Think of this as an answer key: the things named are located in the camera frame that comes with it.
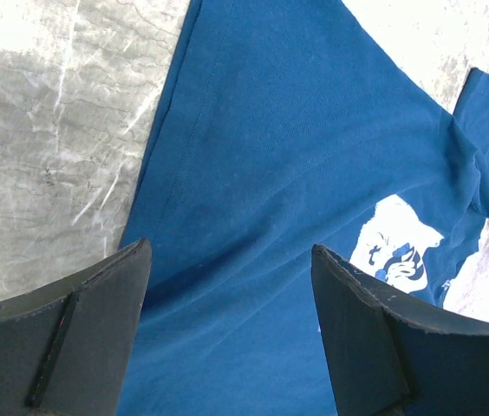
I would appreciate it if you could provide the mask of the blue t-shirt with print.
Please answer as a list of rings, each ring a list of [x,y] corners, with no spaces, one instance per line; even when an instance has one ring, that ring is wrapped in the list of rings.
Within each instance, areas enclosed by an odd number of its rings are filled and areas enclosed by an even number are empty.
[[[489,74],[448,112],[340,1],[192,1],[123,243],[153,266],[120,415],[341,415],[327,247],[443,308],[489,220]]]

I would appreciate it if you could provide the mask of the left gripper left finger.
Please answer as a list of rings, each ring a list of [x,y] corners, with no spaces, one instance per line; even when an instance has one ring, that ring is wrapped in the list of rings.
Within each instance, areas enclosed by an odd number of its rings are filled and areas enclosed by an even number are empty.
[[[142,238],[0,302],[0,415],[113,415],[152,264]]]

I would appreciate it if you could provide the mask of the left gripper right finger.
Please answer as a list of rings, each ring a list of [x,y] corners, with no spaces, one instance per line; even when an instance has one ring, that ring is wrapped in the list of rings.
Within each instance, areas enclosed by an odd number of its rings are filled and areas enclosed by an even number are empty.
[[[327,247],[311,252],[341,415],[489,415],[489,322],[423,302]]]

